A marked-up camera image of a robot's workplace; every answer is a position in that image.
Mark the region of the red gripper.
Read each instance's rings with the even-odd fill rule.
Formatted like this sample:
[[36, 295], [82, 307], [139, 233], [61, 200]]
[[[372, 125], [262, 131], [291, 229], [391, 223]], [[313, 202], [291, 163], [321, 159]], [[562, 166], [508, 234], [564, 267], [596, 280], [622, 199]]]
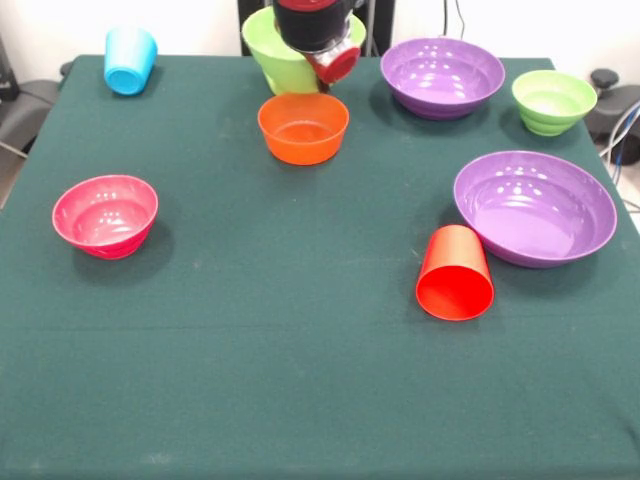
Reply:
[[360, 48], [350, 38], [341, 40], [326, 51], [305, 53], [304, 57], [311, 65], [320, 93], [329, 93], [330, 86], [351, 73], [360, 56]]

